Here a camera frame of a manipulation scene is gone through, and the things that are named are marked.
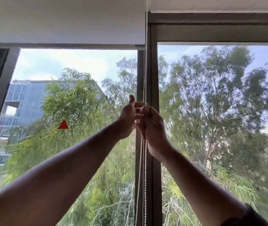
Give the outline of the glass office building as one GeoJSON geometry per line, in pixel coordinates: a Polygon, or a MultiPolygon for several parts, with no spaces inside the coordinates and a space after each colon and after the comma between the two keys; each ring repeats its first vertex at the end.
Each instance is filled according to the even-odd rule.
{"type": "Polygon", "coordinates": [[[92,133],[108,102],[89,76],[10,83],[0,111],[0,186],[92,133]],[[64,119],[69,129],[58,129],[64,119]]]}

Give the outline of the person's left hand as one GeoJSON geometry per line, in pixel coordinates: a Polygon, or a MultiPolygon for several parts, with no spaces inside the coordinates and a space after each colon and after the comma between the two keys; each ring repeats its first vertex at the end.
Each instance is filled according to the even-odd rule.
{"type": "MultiPolygon", "coordinates": [[[[117,137],[119,140],[127,138],[134,129],[138,128],[136,113],[137,109],[142,108],[143,106],[143,102],[135,102],[135,109],[131,109],[128,102],[128,104],[121,110],[120,116],[117,119],[117,137]]],[[[139,131],[141,136],[144,137],[144,129],[139,129],[139,131]]]]}

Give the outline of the bright green leafy tree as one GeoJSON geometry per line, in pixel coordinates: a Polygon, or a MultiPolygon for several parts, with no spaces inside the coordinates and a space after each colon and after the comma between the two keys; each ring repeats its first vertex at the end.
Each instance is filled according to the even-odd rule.
{"type": "MultiPolygon", "coordinates": [[[[89,73],[65,68],[46,85],[43,117],[11,128],[11,156],[0,169],[0,189],[34,166],[116,120],[130,94],[136,95],[137,60],[116,63],[117,81],[102,87],[89,73]]],[[[56,226],[134,226],[136,137],[119,141],[56,226]]]]}

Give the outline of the black sleeve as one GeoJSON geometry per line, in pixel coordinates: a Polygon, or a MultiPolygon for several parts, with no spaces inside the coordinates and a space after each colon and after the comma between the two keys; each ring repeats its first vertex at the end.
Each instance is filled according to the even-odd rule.
{"type": "Polygon", "coordinates": [[[220,226],[268,226],[268,221],[259,215],[250,205],[247,206],[247,211],[240,219],[230,218],[220,226]]]}

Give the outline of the person's right hand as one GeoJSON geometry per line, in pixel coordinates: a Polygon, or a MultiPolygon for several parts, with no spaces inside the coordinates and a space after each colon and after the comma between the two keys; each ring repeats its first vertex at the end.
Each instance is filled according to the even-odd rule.
{"type": "Polygon", "coordinates": [[[164,157],[171,148],[171,144],[166,136],[163,118],[160,116],[159,127],[152,128],[147,126],[144,131],[144,137],[142,138],[147,141],[149,152],[158,161],[163,162],[164,157]]]}

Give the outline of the grey window frame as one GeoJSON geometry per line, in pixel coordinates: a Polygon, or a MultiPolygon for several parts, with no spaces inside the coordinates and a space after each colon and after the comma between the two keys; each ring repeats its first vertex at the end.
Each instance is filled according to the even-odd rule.
{"type": "Polygon", "coordinates": [[[186,13],[151,14],[148,16],[147,47],[142,50],[67,50],[67,49],[18,49],[17,65],[29,61],[42,64],[52,75],[25,78],[33,73],[29,68],[17,67],[10,73],[1,92],[0,111],[14,80],[59,81],[65,68],[89,73],[102,87],[105,78],[117,81],[116,63],[124,57],[137,60],[137,101],[144,101],[160,112],[158,45],[266,45],[268,46],[268,13],[186,13]]]}

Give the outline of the person's right forearm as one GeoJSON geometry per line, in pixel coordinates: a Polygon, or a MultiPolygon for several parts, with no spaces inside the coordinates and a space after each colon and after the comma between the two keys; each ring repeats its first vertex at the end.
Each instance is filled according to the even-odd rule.
{"type": "Polygon", "coordinates": [[[220,226],[226,220],[240,219],[248,207],[212,181],[169,142],[149,149],[168,170],[189,202],[202,226],[220,226]]]}

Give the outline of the white roller blind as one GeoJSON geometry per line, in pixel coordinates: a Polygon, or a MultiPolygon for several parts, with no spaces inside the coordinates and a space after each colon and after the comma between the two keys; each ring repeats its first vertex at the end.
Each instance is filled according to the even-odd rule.
{"type": "Polygon", "coordinates": [[[146,0],[0,0],[0,47],[143,47],[146,6],[146,0]]]}

